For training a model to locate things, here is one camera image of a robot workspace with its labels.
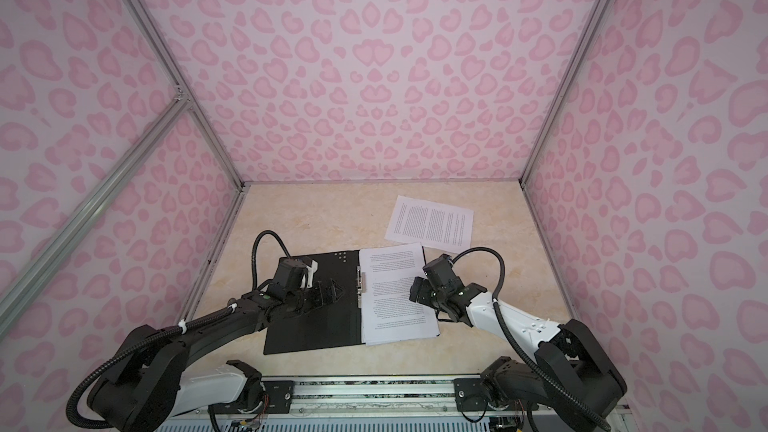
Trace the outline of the red black folder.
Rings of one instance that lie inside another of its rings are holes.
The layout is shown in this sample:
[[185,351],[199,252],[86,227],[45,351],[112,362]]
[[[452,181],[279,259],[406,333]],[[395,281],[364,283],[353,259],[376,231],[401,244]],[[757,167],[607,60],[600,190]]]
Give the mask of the red black folder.
[[271,325],[264,354],[380,345],[439,335],[431,310],[409,300],[414,279],[423,276],[424,254],[417,244],[300,259],[317,266],[312,277],[312,284],[321,288],[313,299],[316,308]]

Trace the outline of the double column text sheet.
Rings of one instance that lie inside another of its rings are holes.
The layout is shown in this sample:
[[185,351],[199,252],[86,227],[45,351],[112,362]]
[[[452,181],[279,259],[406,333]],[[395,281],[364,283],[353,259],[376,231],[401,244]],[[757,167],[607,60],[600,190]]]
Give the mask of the double column text sheet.
[[471,246],[473,219],[470,209],[398,196],[385,238],[459,253]]

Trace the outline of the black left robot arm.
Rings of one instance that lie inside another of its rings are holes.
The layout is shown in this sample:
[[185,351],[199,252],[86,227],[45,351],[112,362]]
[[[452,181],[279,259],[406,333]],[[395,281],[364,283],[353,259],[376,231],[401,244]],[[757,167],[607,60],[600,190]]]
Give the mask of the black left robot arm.
[[158,429],[187,410],[177,403],[190,365],[240,337],[346,297],[337,281],[318,279],[315,271],[313,262],[284,258],[271,279],[221,309],[162,329],[134,329],[75,387],[65,406],[68,421],[83,429]]

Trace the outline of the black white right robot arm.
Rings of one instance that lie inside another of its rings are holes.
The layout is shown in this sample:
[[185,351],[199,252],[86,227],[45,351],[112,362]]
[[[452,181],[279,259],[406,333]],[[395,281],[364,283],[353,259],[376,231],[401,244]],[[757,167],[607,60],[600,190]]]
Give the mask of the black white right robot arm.
[[514,354],[501,356],[456,390],[461,413],[515,407],[533,420],[538,406],[552,409],[573,431],[608,431],[609,414],[626,394],[626,381],[592,331],[571,319],[561,324],[503,302],[506,265],[492,290],[466,284],[456,274],[464,258],[442,254],[413,280],[410,301],[429,307],[451,323],[489,332],[508,342]]

